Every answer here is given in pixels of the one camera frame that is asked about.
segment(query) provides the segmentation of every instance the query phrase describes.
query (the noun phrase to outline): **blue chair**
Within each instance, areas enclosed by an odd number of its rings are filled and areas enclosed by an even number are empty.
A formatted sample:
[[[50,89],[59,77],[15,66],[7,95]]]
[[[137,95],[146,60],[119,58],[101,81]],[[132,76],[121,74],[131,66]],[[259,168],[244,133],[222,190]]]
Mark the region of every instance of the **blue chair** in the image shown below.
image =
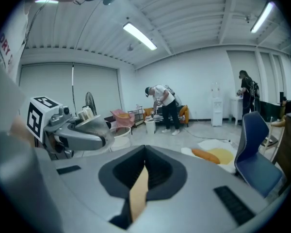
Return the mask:
[[[264,198],[282,177],[282,172],[259,153],[259,146],[268,133],[269,128],[258,112],[244,115],[242,135],[235,158],[238,173]]]

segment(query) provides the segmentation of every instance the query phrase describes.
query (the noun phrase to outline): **yellow mat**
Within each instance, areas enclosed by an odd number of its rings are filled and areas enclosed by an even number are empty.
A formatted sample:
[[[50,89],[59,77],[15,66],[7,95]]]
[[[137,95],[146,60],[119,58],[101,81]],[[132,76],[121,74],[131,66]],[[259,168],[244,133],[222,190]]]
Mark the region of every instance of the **yellow mat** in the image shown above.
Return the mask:
[[[213,155],[218,157],[218,159],[220,160],[220,163],[225,164],[225,165],[229,164],[234,158],[233,154],[226,149],[214,148],[207,152],[212,153]]]

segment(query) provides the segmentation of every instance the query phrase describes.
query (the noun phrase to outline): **pink chair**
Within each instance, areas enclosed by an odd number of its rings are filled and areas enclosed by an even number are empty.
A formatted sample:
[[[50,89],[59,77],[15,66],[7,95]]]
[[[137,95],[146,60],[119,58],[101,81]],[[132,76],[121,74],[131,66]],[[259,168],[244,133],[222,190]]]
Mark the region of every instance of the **pink chair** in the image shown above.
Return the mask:
[[[119,117],[119,114],[125,114],[124,111],[117,109],[115,111],[110,111],[112,115],[115,117],[116,123],[118,127],[128,126],[132,127],[135,124],[135,114],[130,113],[129,118]]]

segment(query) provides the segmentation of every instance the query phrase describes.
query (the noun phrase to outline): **black outfit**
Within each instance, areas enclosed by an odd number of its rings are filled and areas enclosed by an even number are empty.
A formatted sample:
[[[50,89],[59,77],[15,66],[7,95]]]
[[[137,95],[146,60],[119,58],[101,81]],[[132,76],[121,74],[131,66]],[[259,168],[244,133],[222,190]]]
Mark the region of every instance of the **black outfit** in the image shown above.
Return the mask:
[[[242,116],[248,114],[250,110],[251,112],[259,111],[259,99],[254,99],[254,97],[250,95],[251,82],[251,78],[244,78],[242,80],[242,88],[246,88],[246,91],[242,95]]]
[[[169,113],[173,118],[175,129],[178,130],[180,128],[180,121],[177,113],[176,100],[173,100],[169,105],[167,106],[163,105],[162,107],[162,114],[164,118],[164,123],[166,125],[166,129],[170,129]]]

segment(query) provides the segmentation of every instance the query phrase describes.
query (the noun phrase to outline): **electric fan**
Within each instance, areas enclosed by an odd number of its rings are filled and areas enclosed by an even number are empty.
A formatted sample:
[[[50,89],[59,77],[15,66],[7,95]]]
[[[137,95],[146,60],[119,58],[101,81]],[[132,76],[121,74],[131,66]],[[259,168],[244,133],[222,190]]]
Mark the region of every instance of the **electric fan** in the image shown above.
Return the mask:
[[[91,108],[94,116],[96,116],[97,115],[97,111],[96,111],[96,106],[95,106],[95,102],[94,102],[92,93],[90,93],[90,92],[86,93],[85,104],[86,104],[86,106]]]

